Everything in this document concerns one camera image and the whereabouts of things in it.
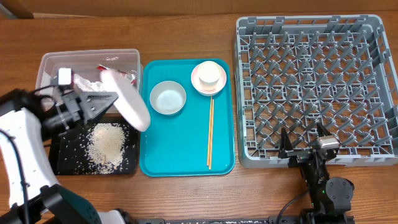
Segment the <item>large pink plate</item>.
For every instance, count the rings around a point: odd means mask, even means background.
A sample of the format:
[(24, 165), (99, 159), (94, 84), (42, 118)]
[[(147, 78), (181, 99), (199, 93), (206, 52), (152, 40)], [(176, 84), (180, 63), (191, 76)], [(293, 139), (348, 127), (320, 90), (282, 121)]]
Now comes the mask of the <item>large pink plate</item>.
[(150, 114), (138, 90), (115, 70), (101, 71), (100, 79), (106, 91), (118, 94), (114, 106), (119, 114), (133, 128), (145, 132), (150, 126)]

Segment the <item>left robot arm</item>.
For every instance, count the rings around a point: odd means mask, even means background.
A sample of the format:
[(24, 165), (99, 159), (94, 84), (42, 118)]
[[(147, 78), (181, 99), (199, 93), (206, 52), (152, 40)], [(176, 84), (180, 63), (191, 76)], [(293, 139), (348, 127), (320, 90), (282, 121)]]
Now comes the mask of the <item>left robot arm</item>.
[(100, 120), (117, 100), (115, 92), (70, 91), (63, 103), (45, 111), (43, 95), (15, 89), (1, 97), (1, 154), (9, 181), (10, 210), (1, 223), (133, 223), (121, 209), (99, 212), (85, 198), (62, 187), (53, 173), (44, 142)]

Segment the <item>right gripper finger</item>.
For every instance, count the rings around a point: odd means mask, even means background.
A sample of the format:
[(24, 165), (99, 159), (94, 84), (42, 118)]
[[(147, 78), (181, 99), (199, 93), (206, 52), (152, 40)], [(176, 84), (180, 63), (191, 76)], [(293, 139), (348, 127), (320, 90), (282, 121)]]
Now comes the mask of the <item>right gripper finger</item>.
[(281, 129), (278, 157), (286, 159), (292, 156), (294, 150), (285, 128)]
[(332, 133), (329, 132), (326, 127), (324, 127), (324, 125), (322, 125), (321, 123), (317, 123), (317, 133), (318, 138), (332, 135)]

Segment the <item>white tissue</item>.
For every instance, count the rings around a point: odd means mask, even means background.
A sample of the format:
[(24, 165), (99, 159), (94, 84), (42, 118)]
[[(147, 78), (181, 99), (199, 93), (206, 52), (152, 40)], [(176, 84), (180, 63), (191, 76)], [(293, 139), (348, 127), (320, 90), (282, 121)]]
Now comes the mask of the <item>white tissue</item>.
[(74, 74), (74, 84), (82, 91), (105, 91), (102, 82), (90, 82), (89, 80), (79, 76), (79, 74)]

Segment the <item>red snack wrapper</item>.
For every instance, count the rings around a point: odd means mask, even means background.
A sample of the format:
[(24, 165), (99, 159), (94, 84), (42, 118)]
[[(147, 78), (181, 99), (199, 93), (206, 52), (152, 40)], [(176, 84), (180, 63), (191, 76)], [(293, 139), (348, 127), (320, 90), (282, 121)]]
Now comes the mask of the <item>red snack wrapper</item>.
[(103, 70), (115, 70), (115, 71), (119, 72), (125, 79), (127, 79), (132, 85), (136, 84), (137, 78), (136, 78), (136, 75), (133, 74), (133, 73), (128, 73), (128, 72), (124, 72), (124, 71), (121, 71), (121, 70), (118, 70), (118, 69), (115, 69), (115, 68), (106, 67), (106, 66), (101, 65), (101, 64), (99, 64), (97, 66), (97, 69), (100, 70), (100, 71), (103, 71)]

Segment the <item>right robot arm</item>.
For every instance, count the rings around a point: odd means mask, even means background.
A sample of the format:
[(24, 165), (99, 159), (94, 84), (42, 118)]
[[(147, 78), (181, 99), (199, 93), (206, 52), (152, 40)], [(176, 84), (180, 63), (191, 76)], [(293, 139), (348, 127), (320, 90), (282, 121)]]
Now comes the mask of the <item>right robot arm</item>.
[[(294, 151), (285, 128), (281, 129), (278, 157), (288, 159), (290, 168), (298, 167), (306, 182), (305, 192), (293, 198), (279, 212), (276, 223), (354, 224), (351, 210), (354, 184), (342, 177), (330, 177), (326, 162), (340, 150), (340, 141), (324, 125), (317, 124), (318, 137), (307, 151)], [(301, 197), (309, 194), (311, 208), (304, 208), (296, 217), (283, 216), (284, 211)]]

